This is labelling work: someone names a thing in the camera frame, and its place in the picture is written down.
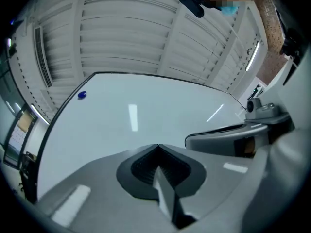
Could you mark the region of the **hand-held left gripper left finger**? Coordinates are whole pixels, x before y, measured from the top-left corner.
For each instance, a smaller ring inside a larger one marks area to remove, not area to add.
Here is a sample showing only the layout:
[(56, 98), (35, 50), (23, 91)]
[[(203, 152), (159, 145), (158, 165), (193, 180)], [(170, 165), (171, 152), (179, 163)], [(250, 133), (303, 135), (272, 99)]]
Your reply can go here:
[(138, 199), (117, 180), (126, 159), (157, 147), (147, 145), (91, 161), (67, 176), (38, 201), (60, 233), (174, 233), (158, 201)]

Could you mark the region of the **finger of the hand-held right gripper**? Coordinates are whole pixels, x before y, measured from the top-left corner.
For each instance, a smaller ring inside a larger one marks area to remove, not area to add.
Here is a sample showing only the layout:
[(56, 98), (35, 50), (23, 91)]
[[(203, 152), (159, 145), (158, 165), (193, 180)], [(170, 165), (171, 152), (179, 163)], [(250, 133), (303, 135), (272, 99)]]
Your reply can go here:
[(250, 157), (258, 146), (269, 143), (268, 131), (264, 124), (236, 124), (190, 134), (185, 138), (185, 147), (208, 154)]

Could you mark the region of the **ceiling air vent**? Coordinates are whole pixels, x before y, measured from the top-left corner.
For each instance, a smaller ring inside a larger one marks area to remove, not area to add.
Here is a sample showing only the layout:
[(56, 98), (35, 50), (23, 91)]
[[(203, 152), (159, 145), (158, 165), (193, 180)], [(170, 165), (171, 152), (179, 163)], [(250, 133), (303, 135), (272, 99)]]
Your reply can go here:
[(40, 71), (41, 77), (43, 79), (43, 83), (47, 88), (52, 87), (52, 77), (49, 71), (44, 50), (42, 26), (34, 28), (34, 45), (35, 45), (36, 61), (38, 64), (38, 69)]

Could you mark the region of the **long ceiling light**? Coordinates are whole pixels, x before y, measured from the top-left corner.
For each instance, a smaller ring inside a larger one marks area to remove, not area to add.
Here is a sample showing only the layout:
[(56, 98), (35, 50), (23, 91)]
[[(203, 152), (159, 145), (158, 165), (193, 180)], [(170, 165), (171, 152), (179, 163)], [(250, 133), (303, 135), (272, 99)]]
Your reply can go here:
[(49, 125), (49, 122), (41, 115), (41, 113), (36, 109), (33, 104), (30, 104), (30, 108), (44, 123)]
[(250, 67), (252, 66), (252, 63), (253, 63), (253, 61), (254, 61), (254, 59), (255, 59), (255, 57), (256, 57), (256, 55), (257, 55), (257, 52), (258, 52), (258, 50), (259, 50), (259, 47), (260, 47), (260, 41), (258, 41), (258, 42), (256, 43), (255, 49), (254, 49), (254, 51), (253, 51), (253, 53), (252, 53), (252, 55), (251, 55), (251, 58), (250, 58), (250, 60), (249, 60), (249, 62), (248, 62), (248, 64), (247, 64), (247, 66), (246, 66), (246, 68), (245, 68), (245, 71), (246, 71), (246, 72), (248, 72), (249, 69), (250, 69)]

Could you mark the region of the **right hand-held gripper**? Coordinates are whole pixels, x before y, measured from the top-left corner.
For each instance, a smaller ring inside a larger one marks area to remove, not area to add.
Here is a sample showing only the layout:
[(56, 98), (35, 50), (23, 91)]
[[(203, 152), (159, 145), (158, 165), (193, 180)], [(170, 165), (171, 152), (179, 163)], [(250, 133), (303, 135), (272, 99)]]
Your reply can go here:
[(261, 104), (274, 104), (277, 115), (262, 123), (278, 124), (288, 119), (297, 129), (311, 130), (311, 45), (296, 65), (289, 59), (261, 94)]

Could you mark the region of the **brown and white door poster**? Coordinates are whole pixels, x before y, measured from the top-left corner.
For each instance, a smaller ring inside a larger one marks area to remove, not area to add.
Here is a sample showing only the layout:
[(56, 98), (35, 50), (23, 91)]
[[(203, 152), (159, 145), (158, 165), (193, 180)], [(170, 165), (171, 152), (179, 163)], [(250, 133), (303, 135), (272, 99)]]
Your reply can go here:
[(21, 117), (18, 119), (11, 133), (8, 143), (8, 146), (12, 148), (15, 153), (20, 153), (26, 135), (30, 131), (30, 127), (34, 124), (35, 119), (36, 117), (29, 110), (22, 112)]

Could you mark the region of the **black device mount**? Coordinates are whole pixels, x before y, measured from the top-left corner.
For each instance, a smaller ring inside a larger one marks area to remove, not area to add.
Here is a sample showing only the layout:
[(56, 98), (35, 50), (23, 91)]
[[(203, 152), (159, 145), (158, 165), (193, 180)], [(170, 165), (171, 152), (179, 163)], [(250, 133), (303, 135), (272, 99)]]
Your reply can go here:
[(293, 58), (300, 57), (302, 53), (301, 44), (301, 36), (295, 29), (289, 28), (285, 33), (285, 40), (279, 53)]

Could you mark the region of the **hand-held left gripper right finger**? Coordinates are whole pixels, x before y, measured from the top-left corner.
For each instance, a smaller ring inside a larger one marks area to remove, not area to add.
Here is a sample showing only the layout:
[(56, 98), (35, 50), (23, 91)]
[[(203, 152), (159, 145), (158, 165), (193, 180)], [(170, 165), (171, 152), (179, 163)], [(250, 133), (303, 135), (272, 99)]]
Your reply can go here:
[(158, 233), (246, 233), (242, 221), (265, 169), (265, 150), (252, 159), (207, 154), (159, 145), (182, 178), (170, 188), (161, 175), (164, 198), (171, 196), (172, 218)]

